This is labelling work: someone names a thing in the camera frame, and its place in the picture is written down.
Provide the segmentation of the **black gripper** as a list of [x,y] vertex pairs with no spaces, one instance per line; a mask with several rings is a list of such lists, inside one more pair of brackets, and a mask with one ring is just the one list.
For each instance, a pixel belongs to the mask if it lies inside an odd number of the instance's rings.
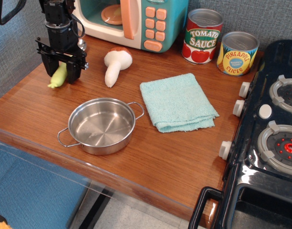
[[36,42],[46,72],[52,77],[59,67],[59,62],[65,62],[68,83],[73,84],[80,78],[81,69],[88,68],[87,54],[78,46],[80,36],[77,22],[53,24],[46,21],[44,24],[48,37],[37,37]]

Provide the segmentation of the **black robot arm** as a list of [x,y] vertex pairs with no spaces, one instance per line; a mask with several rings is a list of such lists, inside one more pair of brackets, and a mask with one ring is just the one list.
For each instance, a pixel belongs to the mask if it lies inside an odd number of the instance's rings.
[[47,74],[52,77],[59,63],[66,64],[68,83],[73,84],[80,78],[81,70],[88,68],[87,54],[78,46],[80,36],[77,24],[80,21],[73,15],[73,0],[41,0],[45,14],[47,38],[38,37],[38,54]]

